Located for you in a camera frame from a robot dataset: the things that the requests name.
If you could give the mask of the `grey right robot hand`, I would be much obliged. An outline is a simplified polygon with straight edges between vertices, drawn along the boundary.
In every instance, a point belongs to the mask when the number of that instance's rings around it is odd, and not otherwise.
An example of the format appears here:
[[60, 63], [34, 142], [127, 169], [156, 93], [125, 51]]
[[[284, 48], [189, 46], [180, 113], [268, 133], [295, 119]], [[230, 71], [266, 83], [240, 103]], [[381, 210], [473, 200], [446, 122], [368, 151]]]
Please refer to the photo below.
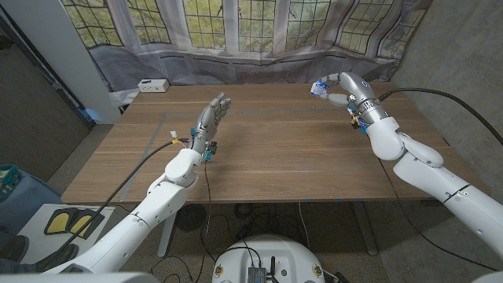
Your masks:
[[[330, 94], [329, 88], [335, 85], [339, 85], [347, 93]], [[324, 76], [312, 84], [310, 93], [337, 108], [353, 105], [353, 112], [359, 114], [368, 125], [388, 117], [369, 83], [352, 72]]]

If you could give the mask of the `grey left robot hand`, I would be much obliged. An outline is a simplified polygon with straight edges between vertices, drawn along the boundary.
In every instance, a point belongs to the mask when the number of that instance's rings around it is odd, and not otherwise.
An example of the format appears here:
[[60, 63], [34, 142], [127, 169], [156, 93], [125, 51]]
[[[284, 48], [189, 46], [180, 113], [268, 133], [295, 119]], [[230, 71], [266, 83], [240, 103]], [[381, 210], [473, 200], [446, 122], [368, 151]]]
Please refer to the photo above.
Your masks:
[[196, 121], [195, 132], [190, 139], [188, 148], [203, 153], [216, 135], [218, 125], [229, 110], [231, 99], [221, 92], [210, 104], [204, 108]]

